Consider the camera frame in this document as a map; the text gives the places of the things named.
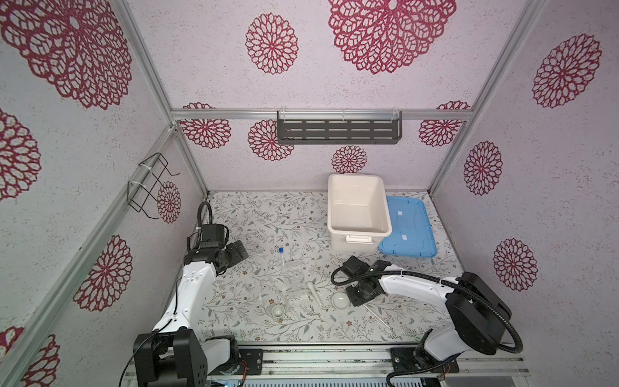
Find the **black mounting plate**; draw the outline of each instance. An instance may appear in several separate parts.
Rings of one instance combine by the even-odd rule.
[[[262,373],[262,349],[239,349],[240,359],[245,360],[247,363],[247,375],[260,375]],[[245,372],[245,368],[241,364],[239,367],[235,367],[233,371],[220,370],[217,367],[211,372],[210,376],[229,376],[229,375],[242,375]]]
[[[398,347],[390,349],[389,353],[391,354],[391,363],[393,364],[393,370],[395,372],[409,372],[418,370],[420,367],[415,360],[414,352],[415,347]],[[460,372],[460,368],[458,367],[456,359],[450,361],[443,367],[439,367],[436,370],[433,370],[432,372],[443,373],[447,370],[449,370],[448,373]]]

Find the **blue plastic lid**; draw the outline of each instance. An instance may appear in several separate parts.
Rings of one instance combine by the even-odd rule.
[[[436,243],[425,205],[419,199],[387,196],[391,235],[379,249],[387,255],[433,257]]]

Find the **white plastic bin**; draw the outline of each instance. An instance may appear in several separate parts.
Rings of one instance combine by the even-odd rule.
[[[358,173],[329,176],[327,227],[331,250],[375,252],[391,234],[383,179]]]

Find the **red mandala print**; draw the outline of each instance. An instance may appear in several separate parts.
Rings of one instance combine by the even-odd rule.
[[[65,98],[90,108],[120,104],[131,55],[105,0],[0,0],[2,38]]]
[[[0,333],[0,361],[2,361],[2,358],[8,353],[9,349],[13,346],[13,343],[23,331],[23,328],[12,326],[6,331]]]
[[[120,299],[131,279],[133,263],[126,242],[114,235],[73,296],[80,309],[102,311]]]
[[[172,223],[178,219],[181,213],[181,194],[171,181],[166,181],[157,193],[157,210],[166,223]]]
[[[37,354],[37,359],[26,371],[22,378],[22,387],[36,386],[49,387],[56,380],[56,370],[60,364],[58,350],[60,346],[56,344],[56,335],[50,334],[47,344]]]
[[[292,66],[299,47],[294,29],[279,15],[262,14],[245,34],[251,61],[267,74],[281,74]]]
[[[522,241],[506,239],[495,250],[496,275],[507,287],[522,292],[537,279],[537,261]]]
[[[282,145],[277,142],[277,126],[273,120],[262,120],[254,124],[249,129],[247,141],[251,150],[264,160],[285,159],[295,148],[294,145]]]
[[[358,70],[394,72],[428,52],[456,0],[329,0],[329,26],[344,60]]]
[[[468,109],[469,104],[462,101],[450,101],[438,107],[439,109]],[[419,127],[419,138],[424,144],[433,147],[449,144],[460,129],[462,121],[458,120],[425,120]]]
[[[183,106],[185,109],[214,109],[200,102]],[[230,123],[228,120],[186,120],[179,124],[187,138],[205,148],[223,147],[230,140]]]
[[[490,192],[499,182],[502,167],[499,148],[492,142],[480,142],[471,149],[464,163],[466,186],[479,196]]]
[[[341,147],[331,157],[331,165],[338,173],[359,172],[367,161],[365,150],[351,145]]]
[[[593,80],[601,55],[600,42],[585,33],[552,49],[533,80],[537,104],[555,108],[576,98]]]
[[[40,159],[30,130],[0,109],[0,201],[28,191],[41,170]]]

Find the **robotic arm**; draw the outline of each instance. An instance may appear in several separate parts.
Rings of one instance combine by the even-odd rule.
[[[209,212],[209,223],[202,224],[204,206]],[[183,275],[176,282],[175,294],[153,333],[138,335],[134,343],[137,384],[140,387],[183,386],[207,384],[206,376],[220,367],[234,369],[240,362],[238,344],[234,336],[214,337],[200,344],[193,327],[197,325],[196,312],[202,296],[211,288],[215,278],[248,257],[241,241],[228,243],[228,227],[213,224],[208,202],[198,209],[199,230],[194,246],[187,240]],[[162,358],[168,348],[174,355]]]
[[[337,282],[335,275],[340,271],[349,280]],[[449,313],[452,323],[426,332],[415,348],[413,372],[393,373],[391,376],[442,367],[467,350],[487,355],[494,355],[497,349],[512,353],[522,351],[522,341],[509,323],[511,310],[471,272],[458,278],[437,278],[406,271],[386,261],[376,261],[370,266],[351,256],[333,272],[331,282],[340,286],[357,282],[346,288],[352,305],[356,307],[381,294],[400,294],[444,308]],[[500,344],[506,329],[514,339],[514,347]]]

